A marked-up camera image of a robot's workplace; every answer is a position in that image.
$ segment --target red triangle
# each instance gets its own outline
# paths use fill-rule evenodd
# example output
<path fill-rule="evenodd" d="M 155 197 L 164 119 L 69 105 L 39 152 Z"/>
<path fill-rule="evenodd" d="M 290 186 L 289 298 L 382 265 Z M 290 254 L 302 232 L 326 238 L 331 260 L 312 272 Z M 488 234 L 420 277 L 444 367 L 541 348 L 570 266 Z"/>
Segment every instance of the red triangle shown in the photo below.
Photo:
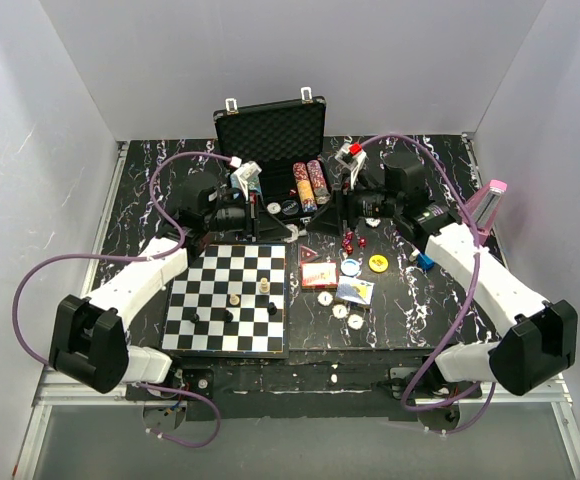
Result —
<path fill-rule="evenodd" d="M 309 263 L 319 257 L 320 255 L 311 248 L 308 248 L 305 245 L 299 245 L 299 263 Z"/>

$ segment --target blue poker chip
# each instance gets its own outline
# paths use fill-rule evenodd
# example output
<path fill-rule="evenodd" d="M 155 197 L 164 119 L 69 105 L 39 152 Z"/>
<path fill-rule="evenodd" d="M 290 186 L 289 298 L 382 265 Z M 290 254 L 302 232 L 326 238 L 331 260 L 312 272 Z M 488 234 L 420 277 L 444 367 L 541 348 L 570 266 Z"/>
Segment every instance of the blue poker chip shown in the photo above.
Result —
<path fill-rule="evenodd" d="M 356 260 L 348 258 L 341 262 L 341 273 L 347 277 L 356 277 L 361 273 L 361 264 Z"/>

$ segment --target gray floor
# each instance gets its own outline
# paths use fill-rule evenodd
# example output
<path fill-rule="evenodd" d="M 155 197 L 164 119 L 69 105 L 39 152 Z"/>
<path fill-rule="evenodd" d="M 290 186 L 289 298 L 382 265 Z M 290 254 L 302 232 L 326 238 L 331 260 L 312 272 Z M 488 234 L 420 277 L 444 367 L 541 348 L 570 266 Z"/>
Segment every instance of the gray floor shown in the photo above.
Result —
<path fill-rule="evenodd" d="M 464 405 L 462 417 L 477 408 Z M 187 450 L 147 435 L 141 407 L 54 407 L 35 479 L 573 478 L 550 404 L 492 405 L 446 440 L 382 423 L 228 420 L 213 444 Z M 211 427 L 178 433 L 198 440 Z"/>

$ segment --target chessboard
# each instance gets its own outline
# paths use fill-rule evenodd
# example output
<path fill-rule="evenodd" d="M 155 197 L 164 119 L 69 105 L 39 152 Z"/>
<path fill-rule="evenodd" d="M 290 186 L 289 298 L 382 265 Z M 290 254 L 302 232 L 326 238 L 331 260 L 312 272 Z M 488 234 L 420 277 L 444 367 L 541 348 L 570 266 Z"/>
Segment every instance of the chessboard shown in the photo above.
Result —
<path fill-rule="evenodd" d="M 262 278 L 267 294 L 259 292 Z M 161 348 L 177 355 L 287 357 L 287 287 L 285 245 L 209 245 L 172 282 Z M 230 304 L 231 294 L 239 305 Z"/>

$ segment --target blue object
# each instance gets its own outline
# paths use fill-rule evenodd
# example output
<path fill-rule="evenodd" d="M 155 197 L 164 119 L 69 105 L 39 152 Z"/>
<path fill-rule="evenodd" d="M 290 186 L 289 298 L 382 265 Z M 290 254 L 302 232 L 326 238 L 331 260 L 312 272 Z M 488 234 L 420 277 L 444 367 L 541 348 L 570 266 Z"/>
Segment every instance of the blue object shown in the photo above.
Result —
<path fill-rule="evenodd" d="M 432 267 L 434 267 L 434 262 L 427 255 L 420 253 L 417 257 L 417 264 L 421 267 L 424 272 L 427 272 Z"/>

